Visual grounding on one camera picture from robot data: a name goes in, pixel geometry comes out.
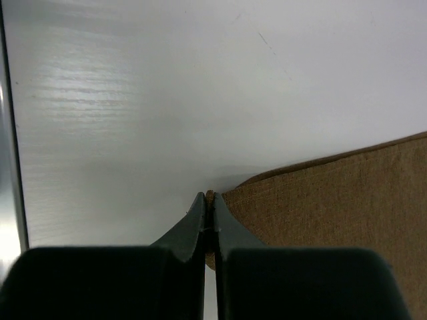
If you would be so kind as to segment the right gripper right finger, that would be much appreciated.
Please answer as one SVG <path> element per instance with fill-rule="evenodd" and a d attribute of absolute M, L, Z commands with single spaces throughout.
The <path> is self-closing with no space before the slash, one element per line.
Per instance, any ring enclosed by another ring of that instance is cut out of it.
<path fill-rule="evenodd" d="M 220 319 L 409 319 L 381 256 L 357 247 L 270 247 L 215 194 Z"/>

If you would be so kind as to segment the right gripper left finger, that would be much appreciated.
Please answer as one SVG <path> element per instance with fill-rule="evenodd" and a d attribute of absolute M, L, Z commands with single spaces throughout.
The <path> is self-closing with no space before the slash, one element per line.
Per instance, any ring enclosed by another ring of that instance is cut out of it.
<path fill-rule="evenodd" d="M 38 247 L 1 288 L 2 319 L 202 319 L 205 195 L 151 245 Z"/>

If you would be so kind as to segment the brown cloth napkin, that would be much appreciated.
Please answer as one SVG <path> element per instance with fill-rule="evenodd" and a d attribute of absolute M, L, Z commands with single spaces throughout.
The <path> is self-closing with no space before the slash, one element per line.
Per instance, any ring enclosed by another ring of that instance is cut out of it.
<path fill-rule="evenodd" d="M 426 318 L 425 133 L 260 173 L 222 198 L 265 244 L 381 254 L 412 318 Z"/>

